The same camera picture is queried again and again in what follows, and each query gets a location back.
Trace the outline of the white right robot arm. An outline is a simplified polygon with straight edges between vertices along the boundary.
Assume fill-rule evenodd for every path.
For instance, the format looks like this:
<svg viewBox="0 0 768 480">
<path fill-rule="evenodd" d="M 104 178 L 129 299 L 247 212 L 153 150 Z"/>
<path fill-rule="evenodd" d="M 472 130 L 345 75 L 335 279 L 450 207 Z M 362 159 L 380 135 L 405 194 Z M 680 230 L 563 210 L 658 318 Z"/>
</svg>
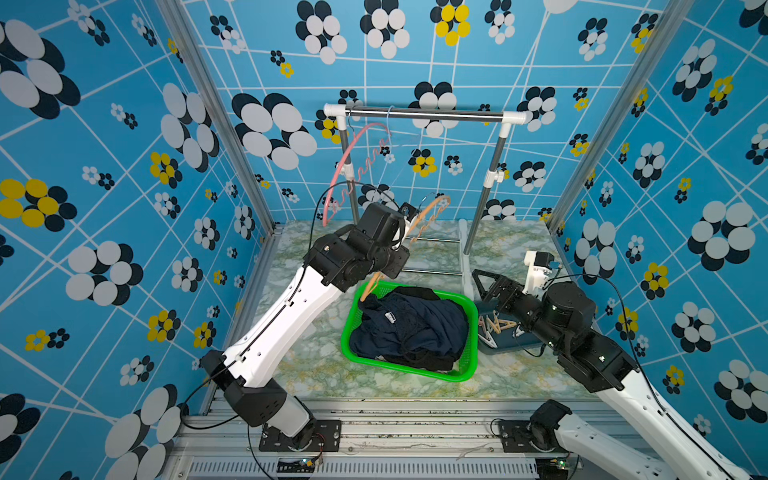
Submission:
<svg viewBox="0 0 768 480">
<path fill-rule="evenodd" d="M 526 333 L 553 350 L 576 382 L 618 413 L 653 449 L 646 455 L 548 400 L 530 417 L 528 436 L 542 451 L 562 449 L 618 479 L 748 479 L 750 473 L 712 446 L 650 384 L 637 361 L 591 326 L 596 306 L 577 284 L 532 267 L 524 283 L 472 273 L 481 298 L 495 300 Z"/>
</svg>

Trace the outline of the wooden hanger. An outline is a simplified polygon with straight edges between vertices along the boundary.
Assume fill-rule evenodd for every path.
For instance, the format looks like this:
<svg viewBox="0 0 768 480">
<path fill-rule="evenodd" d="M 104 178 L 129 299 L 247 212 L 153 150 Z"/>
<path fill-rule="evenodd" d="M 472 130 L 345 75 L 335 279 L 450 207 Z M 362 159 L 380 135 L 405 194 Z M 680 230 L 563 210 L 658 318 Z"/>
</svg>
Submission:
<svg viewBox="0 0 768 480">
<path fill-rule="evenodd" d="M 440 195 L 436 197 L 427 207 L 422 209 L 412 220 L 407 220 L 404 232 L 399 235 L 395 242 L 395 249 L 401 248 L 403 242 L 406 240 L 410 240 L 410 243 L 415 243 L 418 241 L 424 231 L 451 203 L 452 200 L 450 196 Z M 384 277 L 385 274 L 382 271 L 374 273 L 371 280 L 365 286 L 360 300 L 365 301 L 378 287 L 380 281 Z"/>
</svg>

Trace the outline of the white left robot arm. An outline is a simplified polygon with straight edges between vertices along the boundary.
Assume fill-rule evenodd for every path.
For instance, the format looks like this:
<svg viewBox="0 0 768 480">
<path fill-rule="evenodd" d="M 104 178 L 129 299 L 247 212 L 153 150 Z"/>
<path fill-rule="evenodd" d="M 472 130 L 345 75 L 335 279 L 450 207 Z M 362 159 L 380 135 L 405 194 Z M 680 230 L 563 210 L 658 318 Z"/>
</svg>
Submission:
<svg viewBox="0 0 768 480">
<path fill-rule="evenodd" d="M 238 341 L 206 353 L 201 366 L 231 409 L 250 427 L 267 425 L 303 449 L 315 418 L 273 378 L 277 366 L 312 321 L 344 292 L 372 273 L 396 277 L 410 256 L 403 242 L 418 210 L 369 205 L 360 220 L 310 246 L 282 295 Z"/>
</svg>

